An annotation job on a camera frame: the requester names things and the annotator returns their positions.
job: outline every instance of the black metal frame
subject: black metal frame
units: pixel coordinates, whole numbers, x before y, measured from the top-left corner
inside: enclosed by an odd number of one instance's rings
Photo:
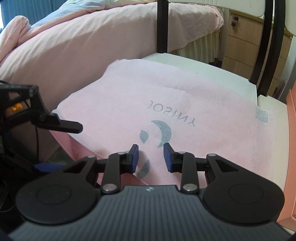
[[[169,2],[167,0],[157,1],[157,53],[168,52],[168,4]],[[275,0],[275,16],[271,45],[263,75],[257,90],[257,95],[267,95],[267,91],[270,87],[274,72],[276,70],[284,36],[286,15],[285,5],[285,1]],[[273,0],[265,0],[264,23],[261,41],[254,70],[249,80],[253,84],[257,84],[258,82],[266,57],[272,26],[273,8]]]

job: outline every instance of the black cable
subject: black cable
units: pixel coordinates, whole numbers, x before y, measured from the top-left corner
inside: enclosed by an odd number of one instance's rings
[[[6,84],[6,85],[11,85],[10,83],[0,80],[0,83]],[[24,103],[26,104],[27,108],[30,108],[28,102],[24,100]],[[37,126],[35,126],[35,135],[36,135],[36,160],[37,163],[39,162],[39,135],[38,135],[38,129]]]

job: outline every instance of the bed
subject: bed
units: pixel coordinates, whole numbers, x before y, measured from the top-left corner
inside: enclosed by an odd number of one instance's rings
[[[38,85],[45,106],[51,111],[71,93],[99,79],[116,59],[143,58],[155,53],[157,3],[126,5],[122,1],[122,7],[116,4],[86,11],[89,14],[73,19],[59,19],[57,24],[50,22],[37,30],[26,30],[28,20],[17,16],[12,20],[17,24],[11,21],[1,33],[0,79]],[[218,56],[223,17],[217,8],[173,3],[169,16],[169,51],[186,56],[188,49],[199,46],[202,54],[189,51],[195,59],[211,62]],[[11,39],[9,29],[19,31],[16,39]],[[24,41],[26,31],[31,32]],[[12,51],[5,54],[7,44]],[[13,133],[35,153],[31,125],[16,128]],[[48,131],[41,130],[39,139],[40,160],[45,161],[58,145]]]

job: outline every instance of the mattress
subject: mattress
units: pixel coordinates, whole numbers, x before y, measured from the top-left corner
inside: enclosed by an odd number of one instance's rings
[[[157,3],[148,3],[94,12],[58,24],[6,56],[0,79],[38,85],[51,111],[71,93],[99,79],[113,61],[155,53],[156,20]],[[168,51],[184,48],[222,25],[223,18],[214,7],[171,3]],[[35,151],[33,128],[20,127],[14,135]],[[40,159],[44,161],[54,141],[49,141],[49,135],[42,136]]]

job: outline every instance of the crescent shape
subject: crescent shape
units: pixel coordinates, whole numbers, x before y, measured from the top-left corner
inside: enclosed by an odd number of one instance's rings
[[[163,147],[163,145],[170,141],[172,136],[172,131],[169,125],[161,120],[152,120],[155,125],[157,125],[161,131],[161,142],[158,147]]]

